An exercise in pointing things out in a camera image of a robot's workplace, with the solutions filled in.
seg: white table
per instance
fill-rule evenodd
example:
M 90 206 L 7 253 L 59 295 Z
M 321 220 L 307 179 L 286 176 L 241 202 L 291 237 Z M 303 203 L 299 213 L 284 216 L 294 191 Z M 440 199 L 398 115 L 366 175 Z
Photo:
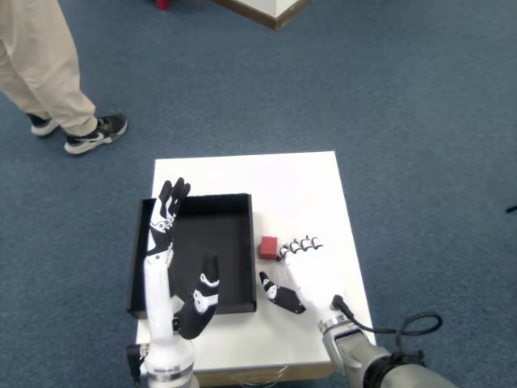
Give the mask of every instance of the white table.
M 306 234 L 320 237 L 343 279 L 348 305 L 360 322 L 371 325 L 334 152 L 158 159 L 153 197 L 166 179 L 174 182 L 179 176 L 191 184 L 193 196 L 251 194 L 257 246 L 263 235 L 277 236 L 282 242 Z M 285 279 L 281 265 L 256 258 L 257 311 L 213 318 L 194 340 L 198 376 L 329 363 L 315 318 L 308 312 L 292 314 L 269 302 L 259 284 L 260 271 L 280 284 Z M 375 342 L 373 335 L 369 338 Z M 147 342 L 149 326 L 139 320 L 137 343 Z

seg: white shoe sole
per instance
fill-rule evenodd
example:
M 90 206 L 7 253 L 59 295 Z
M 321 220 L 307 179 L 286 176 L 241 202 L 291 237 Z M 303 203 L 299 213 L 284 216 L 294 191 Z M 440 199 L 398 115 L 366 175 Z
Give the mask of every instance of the white shoe sole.
M 45 137 L 54 132 L 54 129 L 57 127 L 59 127 L 59 124 L 54 120 L 50 120 L 44 127 L 35 127 L 33 125 L 31 127 L 31 133 L 37 137 Z
M 92 151 L 98 146 L 102 144 L 111 144 L 115 140 L 118 140 L 119 137 L 124 135 L 126 132 L 126 128 L 128 127 L 128 120 L 124 124 L 124 127 L 114 136 L 114 137 L 105 137 L 103 140 L 99 141 L 85 141 L 81 145 L 69 145 L 68 142 L 65 143 L 65 151 L 72 155 L 84 154 L 85 152 Z

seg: gray carpet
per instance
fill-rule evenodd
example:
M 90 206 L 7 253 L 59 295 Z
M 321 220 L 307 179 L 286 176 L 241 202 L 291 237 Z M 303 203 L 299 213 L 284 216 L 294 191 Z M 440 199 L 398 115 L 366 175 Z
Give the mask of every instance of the gray carpet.
M 0 387 L 131 386 L 155 158 L 315 150 L 337 151 L 374 323 L 438 310 L 408 349 L 459 386 L 515 384 L 514 0 L 313 0 L 280 32 L 208 0 L 61 5 L 84 91 L 130 128 L 71 158 L 0 96 Z

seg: khaki pants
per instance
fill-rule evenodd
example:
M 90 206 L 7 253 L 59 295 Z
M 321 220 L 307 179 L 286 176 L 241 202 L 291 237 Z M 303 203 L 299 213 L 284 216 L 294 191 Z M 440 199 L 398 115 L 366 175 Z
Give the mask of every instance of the khaki pants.
M 57 0 L 0 0 L 0 91 L 26 113 L 83 136 L 96 125 L 74 40 Z

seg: sneaker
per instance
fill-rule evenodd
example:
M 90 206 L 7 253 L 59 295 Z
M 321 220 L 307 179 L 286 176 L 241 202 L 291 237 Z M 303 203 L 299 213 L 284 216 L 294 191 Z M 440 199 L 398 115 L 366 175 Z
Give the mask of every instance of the sneaker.
M 28 113 L 29 119 L 31 119 L 31 133 L 38 137 L 45 137 L 54 132 L 54 129 L 59 127 L 59 124 L 53 119 L 43 120 L 42 118 Z
M 102 144 L 110 144 L 121 137 L 128 127 L 123 115 L 105 116 L 97 119 L 97 128 L 86 136 L 67 135 L 65 151 L 69 154 L 84 154 Z

